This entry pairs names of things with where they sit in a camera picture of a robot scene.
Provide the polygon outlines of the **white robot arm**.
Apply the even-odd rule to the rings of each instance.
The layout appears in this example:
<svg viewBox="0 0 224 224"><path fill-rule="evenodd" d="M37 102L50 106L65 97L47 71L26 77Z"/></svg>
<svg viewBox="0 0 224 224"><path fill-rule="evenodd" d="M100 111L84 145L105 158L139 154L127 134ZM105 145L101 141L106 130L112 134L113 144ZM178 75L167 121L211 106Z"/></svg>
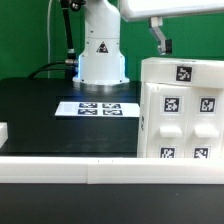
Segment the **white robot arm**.
<svg viewBox="0 0 224 224"><path fill-rule="evenodd" d="M172 53L172 41L160 30L167 17L224 11L224 0L59 0L65 21L67 62L75 86L109 90L129 83L125 58L120 52L120 21L149 22L161 55ZM69 13L85 10L85 48L76 54Z"/></svg>

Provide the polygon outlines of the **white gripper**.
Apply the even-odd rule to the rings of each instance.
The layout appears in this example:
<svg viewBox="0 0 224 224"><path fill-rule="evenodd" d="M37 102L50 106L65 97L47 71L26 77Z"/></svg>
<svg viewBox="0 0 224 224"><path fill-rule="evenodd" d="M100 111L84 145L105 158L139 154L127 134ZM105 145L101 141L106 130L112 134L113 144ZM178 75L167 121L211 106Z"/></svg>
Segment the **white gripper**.
<svg viewBox="0 0 224 224"><path fill-rule="evenodd" d="M224 0L119 0L118 8L125 21L149 19L149 31L157 41L160 55L172 53L172 40L167 39L161 27L161 17L224 11Z"/></svg>

